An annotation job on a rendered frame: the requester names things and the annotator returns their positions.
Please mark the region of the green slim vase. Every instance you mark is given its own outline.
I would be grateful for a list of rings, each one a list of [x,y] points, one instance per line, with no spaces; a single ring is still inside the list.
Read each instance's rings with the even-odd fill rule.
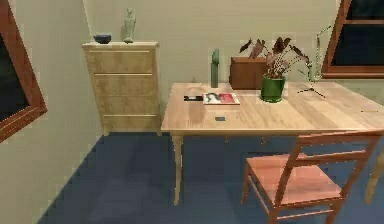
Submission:
[[[218,88],[219,49],[216,48],[211,57],[211,87]]]

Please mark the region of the dark blue bowl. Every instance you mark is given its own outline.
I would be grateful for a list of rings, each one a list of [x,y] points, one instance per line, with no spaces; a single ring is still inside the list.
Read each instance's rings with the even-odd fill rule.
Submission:
[[[108,44],[111,41],[112,36],[110,34],[95,34],[93,38],[99,44]]]

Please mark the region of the red and white book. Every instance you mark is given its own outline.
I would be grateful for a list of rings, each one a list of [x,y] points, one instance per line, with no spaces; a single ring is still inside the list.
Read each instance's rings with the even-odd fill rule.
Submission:
[[[204,93],[204,105],[239,105],[240,101],[235,93]]]

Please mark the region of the brown wooden box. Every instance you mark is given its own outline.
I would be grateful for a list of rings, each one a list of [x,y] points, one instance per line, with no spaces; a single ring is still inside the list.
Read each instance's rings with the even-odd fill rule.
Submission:
[[[260,90],[266,73],[267,64],[262,57],[232,57],[229,83],[234,90]]]

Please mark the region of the light wooden chest of drawers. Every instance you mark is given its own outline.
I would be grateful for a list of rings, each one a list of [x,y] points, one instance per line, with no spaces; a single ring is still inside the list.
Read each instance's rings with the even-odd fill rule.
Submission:
[[[157,42],[82,45],[105,135],[160,132]]]

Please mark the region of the green potted house plant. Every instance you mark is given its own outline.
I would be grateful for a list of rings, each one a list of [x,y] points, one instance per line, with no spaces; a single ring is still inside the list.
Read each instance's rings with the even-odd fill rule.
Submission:
[[[249,39],[243,44],[239,52],[252,48],[249,59],[262,57],[266,60],[267,70],[262,75],[260,99],[268,103],[277,103],[282,100],[282,93],[286,83],[286,76],[291,67],[303,62],[310,69],[312,62],[298,47],[291,44],[289,37],[278,37],[271,50],[266,47],[266,41]]]

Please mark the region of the light wooden table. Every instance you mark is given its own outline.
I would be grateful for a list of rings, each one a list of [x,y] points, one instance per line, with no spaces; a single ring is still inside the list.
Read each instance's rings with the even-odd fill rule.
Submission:
[[[175,157],[174,201],[182,182],[182,144],[186,136],[297,136],[349,130],[384,129],[384,106],[335,82],[319,82],[324,97],[300,90],[305,82],[285,84],[282,100],[267,103],[258,91],[237,90],[239,105],[204,105],[184,101],[214,89],[204,83],[171,87],[161,130],[172,138]],[[216,121],[215,117],[225,117]]]

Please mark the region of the grey-green statuette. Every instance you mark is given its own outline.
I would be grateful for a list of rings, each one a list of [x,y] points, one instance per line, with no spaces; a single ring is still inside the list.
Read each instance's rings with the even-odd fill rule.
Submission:
[[[136,15],[132,8],[128,8],[124,19],[125,25],[125,39],[126,43],[132,43],[134,37],[134,30],[136,25]]]

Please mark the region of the reddish wooden chair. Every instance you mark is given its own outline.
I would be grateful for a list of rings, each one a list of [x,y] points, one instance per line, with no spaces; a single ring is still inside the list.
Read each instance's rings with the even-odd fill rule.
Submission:
[[[334,220],[352,185],[368,162],[384,129],[299,135],[289,154],[250,157],[245,161],[241,200],[252,190],[267,214],[267,224],[277,224],[284,210],[326,205],[319,213],[325,224]],[[307,155],[306,146],[362,142],[361,150]],[[351,162],[354,168],[344,186],[339,186],[320,168],[322,164]]]

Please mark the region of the brown framed window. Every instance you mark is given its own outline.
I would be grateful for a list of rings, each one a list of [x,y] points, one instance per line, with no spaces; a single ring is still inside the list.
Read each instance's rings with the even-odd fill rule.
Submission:
[[[321,73],[384,79],[384,0],[340,0]]]
[[[8,0],[0,0],[0,143],[47,112]]]

